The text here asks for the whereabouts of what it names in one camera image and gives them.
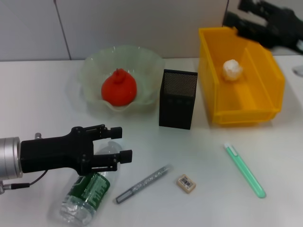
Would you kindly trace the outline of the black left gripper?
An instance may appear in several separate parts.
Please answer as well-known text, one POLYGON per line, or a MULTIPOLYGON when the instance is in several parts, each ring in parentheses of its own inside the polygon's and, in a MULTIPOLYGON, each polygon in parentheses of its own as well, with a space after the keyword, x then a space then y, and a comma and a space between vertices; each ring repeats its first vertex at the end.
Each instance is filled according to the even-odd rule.
POLYGON ((79 175, 91 172, 117 171, 118 163, 132 162, 133 151, 93 156, 93 141, 122 138, 122 128, 107 128, 104 124, 74 127, 65 136, 26 140, 21 142, 20 162, 23 173, 33 173, 59 168, 72 168, 79 175))

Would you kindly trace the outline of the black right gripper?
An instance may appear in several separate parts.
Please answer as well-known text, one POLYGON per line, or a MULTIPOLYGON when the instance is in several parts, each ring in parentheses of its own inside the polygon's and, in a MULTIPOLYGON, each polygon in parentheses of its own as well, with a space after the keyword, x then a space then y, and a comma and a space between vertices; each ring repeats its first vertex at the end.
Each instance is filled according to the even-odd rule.
POLYGON ((303 21, 291 9, 280 9, 266 1, 254 3, 252 0, 241 0, 239 10, 251 12, 259 17, 267 17, 265 28, 259 24, 241 19, 238 15, 227 12, 223 25, 237 29, 237 35, 262 46, 273 49, 285 47, 297 53, 303 52, 303 21))

